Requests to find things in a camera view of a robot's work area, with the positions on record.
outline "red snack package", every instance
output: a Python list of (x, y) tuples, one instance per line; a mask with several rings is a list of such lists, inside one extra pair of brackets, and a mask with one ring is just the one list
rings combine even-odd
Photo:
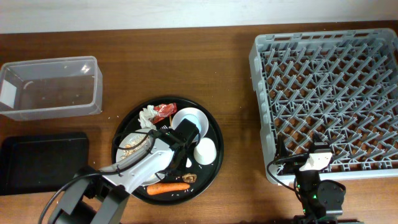
[(171, 116), (171, 114), (174, 114), (177, 112), (177, 105), (175, 103), (171, 104), (161, 104), (158, 106), (155, 106), (154, 110), (157, 111), (157, 115), (155, 116), (154, 120), (152, 121), (152, 124), (156, 124), (159, 121), (162, 121), (168, 116)]

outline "dish rack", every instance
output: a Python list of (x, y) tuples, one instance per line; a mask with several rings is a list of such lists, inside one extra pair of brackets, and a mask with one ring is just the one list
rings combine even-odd
[[(333, 151), (321, 179), (398, 176), (397, 47), (391, 29), (257, 36), (249, 61), (265, 165), (278, 134), (292, 155), (317, 133)], [(282, 169), (270, 166), (293, 182)]]

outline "carrot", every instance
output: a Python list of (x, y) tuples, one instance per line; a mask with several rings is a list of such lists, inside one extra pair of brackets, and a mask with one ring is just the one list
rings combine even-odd
[(157, 195), (175, 190), (187, 190), (190, 186), (187, 183), (152, 184), (147, 187), (149, 195)]

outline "brown wooden surface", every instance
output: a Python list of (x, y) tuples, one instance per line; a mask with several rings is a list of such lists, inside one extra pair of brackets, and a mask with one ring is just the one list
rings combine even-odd
[[(104, 84), (101, 114), (29, 122), (2, 116), (0, 141), (15, 135), (84, 131), (90, 139), (89, 163), (99, 169), (110, 165), (111, 138), (129, 111), (157, 96), (183, 96), (203, 105), (221, 127), (225, 148), (220, 173), (203, 194), (181, 205), (161, 207), (132, 197), (123, 223), (278, 223), (302, 209), (291, 191), (265, 178), (248, 61), (254, 38), (380, 27), (397, 30), (398, 22), (0, 35), (0, 64), (93, 55)], [(398, 178), (342, 183), (347, 186), (342, 218), (396, 223)], [(0, 223), (35, 223), (52, 194), (0, 197)], [(89, 204), (99, 206), (95, 200)]]

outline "white cup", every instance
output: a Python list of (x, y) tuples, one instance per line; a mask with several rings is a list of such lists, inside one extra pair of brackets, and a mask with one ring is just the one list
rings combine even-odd
[(216, 146), (210, 138), (201, 138), (193, 150), (193, 157), (201, 165), (211, 164), (217, 156)]

